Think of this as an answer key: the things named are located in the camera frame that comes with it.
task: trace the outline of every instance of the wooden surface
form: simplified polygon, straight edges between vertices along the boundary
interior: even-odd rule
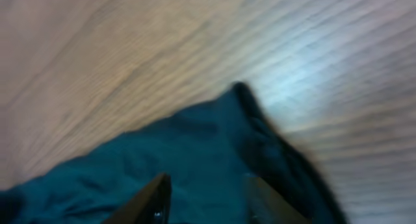
[[[247,81],[352,223],[416,220],[416,0],[0,0],[1,185]]]

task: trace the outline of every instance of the wooden table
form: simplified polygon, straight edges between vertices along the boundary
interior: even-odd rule
[[[415,223],[416,0],[0,3],[3,188],[241,80],[352,223]]]

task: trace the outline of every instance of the folded fabric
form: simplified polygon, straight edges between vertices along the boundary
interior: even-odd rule
[[[1,192],[0,221],[100,223],[160,172],[172,178],[170,223],[245,223],[247,175],[262,177],[312,223],[346,223],[243,83]]]

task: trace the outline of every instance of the dark blue cloth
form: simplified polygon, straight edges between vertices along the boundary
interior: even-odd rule
[[[156,174],[170,223],[245,223],[244,177],[264,178],[312,223],[345,223],[313,168],[268,127],[247,86],[104,143],[0,193],[10,223],[100,223]]]

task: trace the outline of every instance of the fabric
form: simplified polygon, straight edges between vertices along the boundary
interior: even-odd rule
[[[262,177],[312,223],[346,223],[242,83],[1,192],[2,221],[100,223],[160,172],[172,178],[170,223],[245,223],[247,175]]]

